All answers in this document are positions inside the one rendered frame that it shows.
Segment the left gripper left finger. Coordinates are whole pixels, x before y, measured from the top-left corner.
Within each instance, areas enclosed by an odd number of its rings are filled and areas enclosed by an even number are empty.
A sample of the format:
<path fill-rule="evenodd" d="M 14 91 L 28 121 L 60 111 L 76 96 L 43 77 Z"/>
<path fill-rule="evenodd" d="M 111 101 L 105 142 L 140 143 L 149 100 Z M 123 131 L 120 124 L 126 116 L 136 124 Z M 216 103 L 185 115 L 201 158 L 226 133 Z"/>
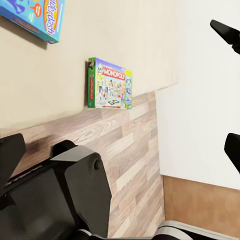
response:
<path fill-rule="evenodd" d="M 26 152 L 22 133 L 0 138 L 0 193 Z"/>

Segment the board game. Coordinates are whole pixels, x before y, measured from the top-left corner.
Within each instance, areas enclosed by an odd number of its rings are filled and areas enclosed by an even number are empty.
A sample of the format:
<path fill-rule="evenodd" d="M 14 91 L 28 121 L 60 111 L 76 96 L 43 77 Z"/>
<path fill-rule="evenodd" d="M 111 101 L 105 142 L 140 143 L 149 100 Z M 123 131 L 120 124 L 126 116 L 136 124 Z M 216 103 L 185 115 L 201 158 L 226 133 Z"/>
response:
<path fill-rule="evenodd" d="M 0 15 L 50 44 L 59 43 L 66 0 L 0 0 Z"/>
<path fill-rule="evenodd" d="M 133 72 L 98 57 L 88 59 L 88 108 L 132 109 Z"/>

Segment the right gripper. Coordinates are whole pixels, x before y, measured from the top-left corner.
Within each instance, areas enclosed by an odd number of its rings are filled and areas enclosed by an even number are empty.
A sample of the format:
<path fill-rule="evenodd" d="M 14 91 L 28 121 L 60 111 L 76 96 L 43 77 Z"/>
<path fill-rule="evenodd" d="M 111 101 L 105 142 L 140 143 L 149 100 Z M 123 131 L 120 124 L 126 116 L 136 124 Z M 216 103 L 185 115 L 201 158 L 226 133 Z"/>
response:
<path fill-rule="evenodd" d="M 213 19 L 210 26 L 229 44 L 235 52 L 240 54 L 240 30 L 230 27 Z"/>

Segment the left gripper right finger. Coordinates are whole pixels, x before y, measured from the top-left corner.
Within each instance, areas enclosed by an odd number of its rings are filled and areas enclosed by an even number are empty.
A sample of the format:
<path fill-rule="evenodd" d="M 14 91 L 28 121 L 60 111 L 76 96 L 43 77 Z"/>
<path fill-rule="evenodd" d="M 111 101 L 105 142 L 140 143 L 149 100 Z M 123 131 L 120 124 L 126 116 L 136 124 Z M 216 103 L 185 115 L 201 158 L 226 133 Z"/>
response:
<path fill-rule="evenodd" d="M 231 132 L 227 135 L 224 151 L 240 173 L 240 134 Z"/>

